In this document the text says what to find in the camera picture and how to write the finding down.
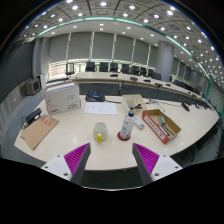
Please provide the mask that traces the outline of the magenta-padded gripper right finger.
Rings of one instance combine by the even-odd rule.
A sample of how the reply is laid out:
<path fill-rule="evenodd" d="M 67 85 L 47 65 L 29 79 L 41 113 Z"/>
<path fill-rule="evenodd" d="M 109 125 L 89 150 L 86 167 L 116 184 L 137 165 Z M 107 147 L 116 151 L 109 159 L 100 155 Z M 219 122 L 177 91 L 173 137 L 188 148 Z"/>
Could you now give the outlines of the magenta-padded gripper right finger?
<path fill-rule="evenodd" d="M 143 185 L 152 183 L 182 169 L 171 157 L 158 155 L 137 143 L 133 144 L 132 154 L 135 157 Z"/>

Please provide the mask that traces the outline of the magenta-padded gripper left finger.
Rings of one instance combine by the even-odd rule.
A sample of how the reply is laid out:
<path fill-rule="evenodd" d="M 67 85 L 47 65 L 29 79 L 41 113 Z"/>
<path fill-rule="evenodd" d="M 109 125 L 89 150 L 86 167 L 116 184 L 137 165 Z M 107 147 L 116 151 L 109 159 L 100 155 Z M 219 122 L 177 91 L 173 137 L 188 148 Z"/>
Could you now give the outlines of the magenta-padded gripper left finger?
<path fill-rule="evenodd" d="M 86 143 L 65 155 L 55 156 L 44 164 L 42 169 L 79 185 L 90 154 L 90 144 Z"/>

